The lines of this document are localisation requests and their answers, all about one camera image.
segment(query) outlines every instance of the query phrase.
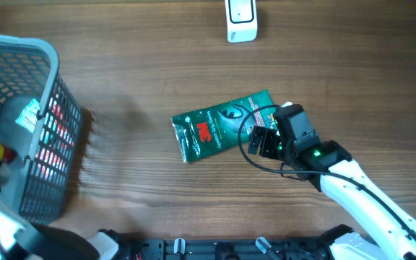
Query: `perforated basket wall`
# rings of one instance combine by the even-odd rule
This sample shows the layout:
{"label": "perforated basket wall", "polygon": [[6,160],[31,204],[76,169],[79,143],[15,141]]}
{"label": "perforated basket wall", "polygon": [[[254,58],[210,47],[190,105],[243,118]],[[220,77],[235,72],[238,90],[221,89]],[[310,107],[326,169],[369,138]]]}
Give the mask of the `perforated basket wall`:
{"label": "perforated basket wall", "polygon": [[[0,142],[24,160],[13,207],[32,222],[59,217],[82,123],[58,70],[58,56],[47,42],[0,35]],[[32,134],[23,129],[29,141],[21,143],[20,136],[6,133],[17,133],[12,121],[21,111],[13,108],[31,99],[40,102],[38,121]]]}

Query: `brown tabletop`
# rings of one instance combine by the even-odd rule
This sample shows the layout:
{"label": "brown tabletop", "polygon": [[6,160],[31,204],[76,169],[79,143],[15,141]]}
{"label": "brown tabletop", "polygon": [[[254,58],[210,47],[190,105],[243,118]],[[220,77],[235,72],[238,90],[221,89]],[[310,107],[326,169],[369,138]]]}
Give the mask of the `brown tabletop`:
{"label": "brown tabletop", "polygon": [[[161,238],[279,238],[358,224],[310,183],[237,148],[183,163],[170,117],[268,89],[300,103],[416,218],[416,1],[259,1],[259,35],[226,39],[224,3],[0,7],[0,33],[43,38],[82,106],[54,223]],[[277,161],[260,160],[278,168]]]}

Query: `green bag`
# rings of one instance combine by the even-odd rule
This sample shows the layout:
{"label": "green bag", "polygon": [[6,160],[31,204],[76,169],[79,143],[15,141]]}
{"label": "green bag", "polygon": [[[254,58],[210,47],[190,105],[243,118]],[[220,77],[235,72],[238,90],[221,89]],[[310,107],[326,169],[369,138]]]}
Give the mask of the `green bag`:
{"label": "green bag", "polygon": [[[263,90],[227,103],[172,117],[182,160],[193,162],[236,145],[243,119],[251,111],[272,104],[269,91]],[[268,108],[251,116],[241,129],[242,142],[248,141],[248,135],[254,126],[274,129],[273,112],[275,108]]]}

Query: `red logo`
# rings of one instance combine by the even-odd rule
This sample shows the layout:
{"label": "red logo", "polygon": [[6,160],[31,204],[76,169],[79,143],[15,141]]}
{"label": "red logo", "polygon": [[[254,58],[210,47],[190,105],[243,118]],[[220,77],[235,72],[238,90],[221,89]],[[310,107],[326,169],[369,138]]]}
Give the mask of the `red logo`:
{"label": "red logo", "polygon": [[209,134],[207,122],[198,123],[196,127],[199,129],[201,142],[211,141],[211,134]]}

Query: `white device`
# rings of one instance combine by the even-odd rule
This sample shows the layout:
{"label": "white device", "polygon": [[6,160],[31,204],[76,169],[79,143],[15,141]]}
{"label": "white device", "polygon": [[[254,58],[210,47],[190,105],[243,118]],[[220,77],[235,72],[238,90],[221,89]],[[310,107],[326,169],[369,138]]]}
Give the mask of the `white device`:
{"label": "white device", "polygon": [[258,34],[256,0],[225,0],[227,40],[241,43],[254,40]]}

